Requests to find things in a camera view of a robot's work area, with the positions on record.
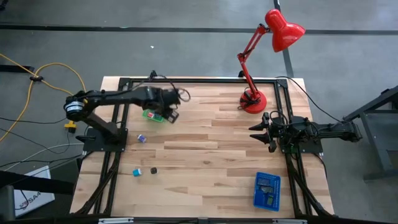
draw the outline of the lamp arm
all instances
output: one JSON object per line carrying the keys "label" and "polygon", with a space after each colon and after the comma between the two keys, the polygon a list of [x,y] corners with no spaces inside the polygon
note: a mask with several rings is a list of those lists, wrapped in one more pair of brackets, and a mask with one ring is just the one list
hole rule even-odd
{"label": "lamp arm", "polygon": [[246,60],[248,59],[248,57],[250,56],[251,52],[256,48],[257,43],[260,41],[261,37],[266,33],[269,32],[269,28],[265,27],[262,24],[259,24],[257,26],[257,29],[255,31],[255,33],[253,34],[253,36],[251,37],[248,45],[246,46],[246,48],[244,49],[243,53],[238,54],[238,59],[239,62],[242,66],[242,70],[244,73],[244,76],[246,77],[247,82],[249,83],[249,87],[251,90],[251,98],[254,99],[256,97],[256,93],[257,93],[257,88],[251,78],[251,76],[249,75],[248,69],[246,68]]}

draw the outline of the lamp base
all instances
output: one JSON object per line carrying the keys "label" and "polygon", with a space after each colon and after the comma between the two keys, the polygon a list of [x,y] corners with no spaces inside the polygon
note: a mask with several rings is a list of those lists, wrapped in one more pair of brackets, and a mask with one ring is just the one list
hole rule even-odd
{"label": "lamp base", "polygon": [[[251,96],[251,90],[246,91],[246,93],[249,96]],[[256,104],[253,104],[253,105],[250,105],[250,106],[247,106],[246,102],[240,102],[241,107],[243,108],[243,110],[248,112],[248,113],[251,113],[251,114],[261,113],[262,111],[264,111],[264,109],[267,106],[267,98],[266,98],[266,96],[263,93],[261,93],[260,91],[257,91],[256,99],[257,98],[259,98],[260,102],[256,103]],[[246,97],[245,93],[242,94],[241,99],[246,100],[246,101],[247,100],[251,100],[251,99]]]}

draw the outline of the black clamp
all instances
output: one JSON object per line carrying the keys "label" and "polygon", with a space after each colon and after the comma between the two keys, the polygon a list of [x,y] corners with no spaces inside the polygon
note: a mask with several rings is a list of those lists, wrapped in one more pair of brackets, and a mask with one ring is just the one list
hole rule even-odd
{"label": "black clamp", "polygon": [[43,77],[29,77],[29,79],[33,82],[41,82],[42,80],[44,80]]}

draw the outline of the concrete floor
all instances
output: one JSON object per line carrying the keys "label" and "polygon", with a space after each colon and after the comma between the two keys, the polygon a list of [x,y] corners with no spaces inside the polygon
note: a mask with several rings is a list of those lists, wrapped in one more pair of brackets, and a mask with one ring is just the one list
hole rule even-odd
{"label": "concrete floor", "polygon": [[[398,2],[394,0],[280,0],[280,5],[288,21],[307,29],[398,29]],[[0,22],[255,28],[264,22],[264,14],[273,7],[273,1],[260,0],[14,0],[0,13]],[[236,54],[243,50],[250,37],[251,34],[2,30],[0,53],[36,68],[50,62],[66,63],[80,72],[90,90],[98,89],[105,75],[148,75],[153,69],[168,76],[235,77],[240,70]],[[342,118],[381,91],[397,85],[397,38],[395,35],[305,35],[289,49],[294,75],[305,79],[308,93],[319,106]],[[0,58],[0,63],[8,62]],[[275,54],[271,49],[271,35],[261,40],[248,67],[254,77],[286,74],[282,53]],[[72,92],[81,88],[78,79],[65,68],[48,68],[42,75],[48,82]],[[25,103],[28,86],[27,75],[0,75],[3,96],[0,116],[17,117]],[[23,119],[56,121],[65,116],[64,99],[65,94],[36,84]],[[332,122],[311,106],[316,122]],[[1,128],[7,129],[9,125],[10,122],[0,121]],[[63,123],[46,126],[19,123],[13,131],[50,147],[67,142],[62,126]],[[79,124],[78,132],[84,128],[84,124]],[[398,180],[368,184],[362,180],[364,174],[379,170],[376,153],[366,138],[358,143],[323,141],[323,148],[337,215],[398,222]],[[41,149],[8,135],[0,143],[0,164],[24,159]],[[71,147],[60,156],[45,152],[35,159],[51,160],[79,153],[81,147]],[[21,164],[12,171],[25,173],[41,165]]]}

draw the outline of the lamp shade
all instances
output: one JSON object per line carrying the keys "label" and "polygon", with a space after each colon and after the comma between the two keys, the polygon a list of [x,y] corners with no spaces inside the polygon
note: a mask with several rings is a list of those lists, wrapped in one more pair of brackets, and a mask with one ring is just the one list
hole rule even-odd
{"label": "lamp shade", "polygon": [[275,52],[286,49],[305,33],[302,26],[287,22],[277,9],[272,9],[266,14],[266,23],[273,33],[272,47]]}

